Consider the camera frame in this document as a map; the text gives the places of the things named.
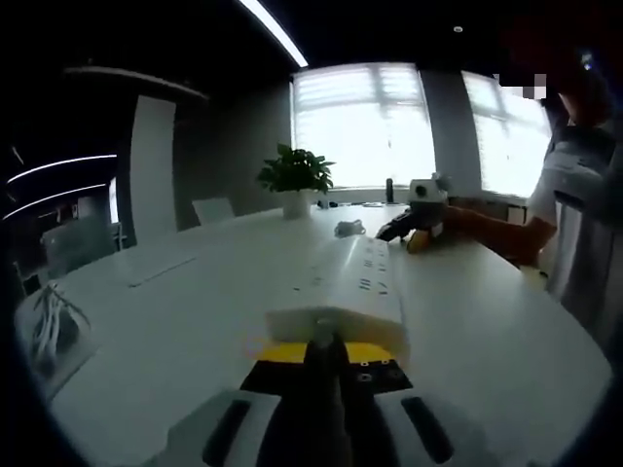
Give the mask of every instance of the potted plant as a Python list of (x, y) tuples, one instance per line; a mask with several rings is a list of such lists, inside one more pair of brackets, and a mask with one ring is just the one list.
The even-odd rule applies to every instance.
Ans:
[(315, 156), (311, 151), (292, 149), (286, 144), (277, 144), (277, 159), (264, 160), (257, 179), (264, 188), (281, 193), (283, 217), (299, 219), (310, 215), (310, 191), (326, 194), (333, 188), (331, 170), (324, 156)]

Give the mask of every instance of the ceiling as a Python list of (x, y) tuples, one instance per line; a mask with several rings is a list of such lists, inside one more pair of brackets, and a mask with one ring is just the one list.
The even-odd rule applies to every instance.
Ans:
[[(414, 61), (419, 68), (493, 74), (508, 63), (499, 32), (509, 21), (474, 2), (384, 0), (262, 0), (310, 67), (363, 61)], [(114, 154), (131, 128), (141, 83), (120, 78), (63, 76), (68, 66), (141, 72), (210, 96), (243, 93), (286, 80), (296, 63), (236, 0), (66, 2), (10, 7), (3, 32), (15, 44), (3, 110), (10, 144), (8, 178), (27, 168), (82, 156)], [(461, 33), (454, 32), (461, 26)], [(114, 162), (81, 164), (42, 180), (39, 191), (109, 181)], [(31, 196), (35, 192), (28, 189)]]

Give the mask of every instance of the window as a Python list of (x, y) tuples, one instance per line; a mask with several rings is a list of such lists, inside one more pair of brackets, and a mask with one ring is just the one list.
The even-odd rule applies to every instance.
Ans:
[(110, 206), (110, 222), (119, 222), (119, 212), (117, 211), (117, 177), (113, 178), (108, 187), (108, 204)]
[(432, 133), (413, 64), (367, 63), (299, 73), (294, 145), (327, 160), (336, 188), (408, 185), (435, 171)]
[(480, 152), (482, 189), (528, 198), (541, 172), (551, 127), (536, 100), (463, 72)]

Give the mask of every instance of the white flower pot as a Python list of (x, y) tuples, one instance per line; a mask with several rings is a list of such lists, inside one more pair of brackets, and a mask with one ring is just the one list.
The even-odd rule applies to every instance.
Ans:
[(303, 219), (310, 217), (309, 190), (299, 192), (281, 192), (283, 217), (285, 219)]

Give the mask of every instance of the white round table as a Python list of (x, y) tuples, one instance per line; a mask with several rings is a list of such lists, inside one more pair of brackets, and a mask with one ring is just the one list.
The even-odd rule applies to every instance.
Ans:
[[(92, 323), (95, 355), (51, 410), (93, 462), (132, 465), (165, 447), (169, 427), (238, 387), (266, 339), (264, 311), (338, 221), (368, 235), (404, 206), (280, 210), (161, 238), (67, 275)], [(389, 245), (413, 385), (482, 428), (500, 459), (554, 461), (601, 401), (611, 369), (574, 319), (477, 243), (408, 255)], [(172, 269), (157, 275), (160, 269)], [(32, 306), (30, 298), (21, 308)]]

